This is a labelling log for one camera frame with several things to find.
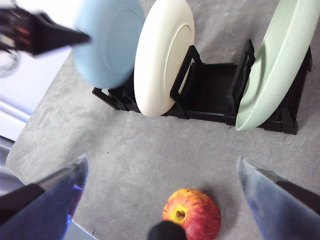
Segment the black dish rack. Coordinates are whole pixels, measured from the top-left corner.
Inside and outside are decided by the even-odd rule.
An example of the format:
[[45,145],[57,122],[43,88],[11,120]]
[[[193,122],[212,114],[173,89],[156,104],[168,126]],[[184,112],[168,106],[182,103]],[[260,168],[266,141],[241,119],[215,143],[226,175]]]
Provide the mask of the black dish rack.
[[[236,125],[240,101],[245,91],[251,67],[255,62],[254,46],[248,40],[242,51],[239,64],[205,64],[194,45],[190,46],[178,75],[173,83],[170,96],[174,106],[163,116],[181,119],[198,119]],[[182,92],[179,89],[189,70]],[[272,116],[259,127],[268,131],[296,135],[297,113],[307,72],[312,68],[309,47],[301,67],[284,99]],[[92,93],[115,110],[140,113],[134,91],[134,74],[122,86],[108,89],[94,88]]]

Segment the floor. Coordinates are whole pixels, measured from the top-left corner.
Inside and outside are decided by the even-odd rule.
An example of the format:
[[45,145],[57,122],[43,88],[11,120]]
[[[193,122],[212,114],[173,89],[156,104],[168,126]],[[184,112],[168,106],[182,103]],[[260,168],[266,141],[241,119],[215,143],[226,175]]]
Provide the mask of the floor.
[[[148,12],[154,0],[142,0]],[[256,49],[278,0],[188,0],[205,63],[237,62]],[[243,196],[239,156],[320,194],[320,24],[311,50],[297,135],[116,111],[95,97],[72,55],[13,146],[6,165],[31,183],[86,153],[89,176],[74,221],[98,239],[143,240],[180,188],[207,192],[222,212],[220,240],[262,239]]]

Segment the apple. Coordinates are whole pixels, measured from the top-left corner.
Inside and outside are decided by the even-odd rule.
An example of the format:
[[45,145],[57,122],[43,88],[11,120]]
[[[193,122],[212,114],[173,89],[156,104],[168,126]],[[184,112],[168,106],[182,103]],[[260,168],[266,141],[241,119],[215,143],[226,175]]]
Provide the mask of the apple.
[[204,192],[183,188],[166,202],[163,221],[172,221],[186,232],[187,240],[213,240],[221,228],[221,211]]

